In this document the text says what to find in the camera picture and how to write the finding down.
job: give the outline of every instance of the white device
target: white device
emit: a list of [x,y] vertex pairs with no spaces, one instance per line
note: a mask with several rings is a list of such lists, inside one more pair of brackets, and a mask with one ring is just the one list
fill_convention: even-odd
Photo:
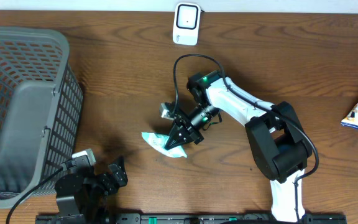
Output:
[[196,45],[200,28],[201,8],[197,4],[181,2],[175,9],[172,39],[176,44]]
[[[273,103],[269,103],[252,96],[248,92],[236,86],[229,77],[226,77],[226,82],[231,86],[232,91],[235,91],[253,103],[257,102],[259,106],[265,109],[271,110]],[[255,108],[253,105],[240,99],[231,91],[228,91],[223,82],[223,78],[212,82],[211,86],[206,89],[206,94],[208,96],[208,101],[212,104],[212,106],[225,111],[243,126],[248,123],[251,118],[260,117],[266,113],[265,111]],[[278,221],[297,222],[294,200],[295,188],[293,183],[296,177],[301,176],[304,173],[304,169],[298,170],[288,176],[287,181],[282,184],[276,180],[270,181],[273,196],[272,214]],[[302,217],[305,214],[305,209],[302,206],[302,180],[298,181],[298,186],[298,214],[299,217]]]

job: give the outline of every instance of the robotic arm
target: robotic arm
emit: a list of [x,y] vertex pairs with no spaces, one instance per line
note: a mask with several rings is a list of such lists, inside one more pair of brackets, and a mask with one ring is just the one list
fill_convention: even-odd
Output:
[[[254,161],[263,175],[270,180],[274,217],[279,221],[297,222],[293,183],[295,178],[304,174],[311,148],[304,144],[303,136],[291,126],[287,126],[286,122],[267,114],[249,102],[257,103],[258,106],[290,118],[301,129],[294,109],[286,102],[274,105],[262,101],[233,84],[230,78],[225,79],[231,91],[227,90],[219,71],[206,76],[198,73],[190,77],[187,89],[194,96],[198,106],[189,115],[180,108],[172,111],[173,104],[161,105],[162,117],[173,120],[165,148],[169,150],[193,141],[198,144],[204,139],[200,129],[220,110],[225,111],[245,127]],[[233,91],[249,102],[236,96]],[[282,129],[284,134],[273,139],[271,133]],[[297,200],[298,214],[302,217],[305,209],[301,204],[301,192],[298,193]]]

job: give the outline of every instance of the gray plastic basket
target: gray plastic basket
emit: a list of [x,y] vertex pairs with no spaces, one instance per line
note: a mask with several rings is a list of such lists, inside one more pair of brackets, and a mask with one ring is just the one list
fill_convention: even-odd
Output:
[[[71,157],[83,94],[68,53],[59,32],[0,27],[0,208]],[[54,193],[61,175],[32,195]]]

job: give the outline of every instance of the wooden table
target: wooden table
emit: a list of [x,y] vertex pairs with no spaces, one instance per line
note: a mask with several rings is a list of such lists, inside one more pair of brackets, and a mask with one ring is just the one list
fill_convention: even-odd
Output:
[[[244,128],[227,114],[203,132],[188,159],[159,154],[142,131],[167,133],[161,102],[174,99],[172,67],[183,54],[219,60],[241,88],[296,109],[319,149],[320,168],[304,180],[311,212],[345,213],[358,223],[358,131],[340,121],[358,102],[358,15],[204,13],[198,44],[175,45],[172,12],[0,11],[0,26],[59,30],[70,43],[70,64],[85,86],[76,150],[92,148],[97,170],[125,156],[127,187],[109,198],[112,209],[144,213],[244,213],[269,210],[270,184],[256,167]],[[182,102],[192,101],[187,77],[216,66],[201,58],[178,65]],[[309,160],[311,169],[314,160]],[[24,202],[11,223],[57,213],[55,196]],[[8,210],[0,210],[4,223]]]

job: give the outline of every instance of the cable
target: cable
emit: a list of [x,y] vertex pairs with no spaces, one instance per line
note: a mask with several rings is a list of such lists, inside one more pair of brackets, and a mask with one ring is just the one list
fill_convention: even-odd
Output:
[[38,185],[36,185],[35,187],[33,187],[31,190],[29,190],[27,193],[25,193],[11,208],[11,210],[9,211],[9,213],[7,214],[6,217],[6,224],[9,224],[9,221],[11,220],[11,216],[13,214],[13,211],[16,209],[16,207],[26,198],[28,197],[33,191],[37,190],[39,187],[41,187],[43,184],[45,184],[46,182],[50,181],[52,178],[54,178],[57,174],[59,174],[61,171],[63,170],[63,168],[59,168],[58,170],[56,170],[54,173],[52,173],[49,177],[47,177],[45,180],[41,181],[41,183],[39,183]]
[[316,146],[312,143],[312,141],[310,140],[310,138],[306,135],[306,133],[304,131],[302,131],[298,125],[290,118],[286,117],[286,116],[283,116],[283,115],[280,115],[274,111],[271,111],[269,109],[266,109],[264,107],[261,107],[257,104],[257,102],[252,102],[250,100],[248,100],[247,98],[244,98],[243,96],[241,96],[240,94],[238,94],[236,91],[232,90],[231,86],[229,84],[227,84],[227,81],[226,81],[226,74],[224,73],[224,69],[223,69],[223,66],[222,64],[220,64],[217,60],[215,60],[214,58],[210,57],[210,56],[207,56],[207,55],[202,55],[202,54],[186,54],[186,55],[182,55],[180,56],[176,61],[175,63],[173,64],[173,83],[175,85],[175,93],[176,93],[176,97],[175,97],[175,106],[173,108],[173,114],[176,114],[176,111],[177,111],[177,105],[178,105],[178,99],[179,99],[179,93],[178,93],[178,84],[177,84],[177,78],[176,78],[176,67],[177,67],[177,63],[180,59],[184,58],[184,57],[191,57],[191,56],[194,56],[194,57],[203,57],[203,58],[206,58],[206,59],[210,59],[211,61],[213,61],[214,63],[216,63],[218,66],[219,66],[219,69],[221,70],[221,75],[222,75],[222,78],[223,78],[223,83],[224,85],[226,86],[227,90],[229,90],[231,93],[233,93],[234,95],[236,95],[238,98],[244,100],[245,102],[249,103],[250,105],[266,112],[267,114],[270,114],[271,116],[274,116],[282,121],[284,121],[285,123],[289,124],[291,127],[293,127],[296,131],[298,131],[305,139],[306,139],[306,142],[307,144],[310,145],[312,151],[313,151],[313,154],[314,154],[314,158],[315,158],[315,164],[314,164],[314,167],[307,173],[295,178],[295,181],[294,181],[294,186],[295,186],[295,212],[296,212],[296,219],[298,220],[298,222],[300,221],[300,218],[299,218],[299,213],[298,213],[298,181],[305,178],[305,177],[308,177],[310,176],[311,174],[313,174],[314,172],[316,172],[318,166],[319,166],[319,156],[318,156],[318,151],[317,151],[317,148]]

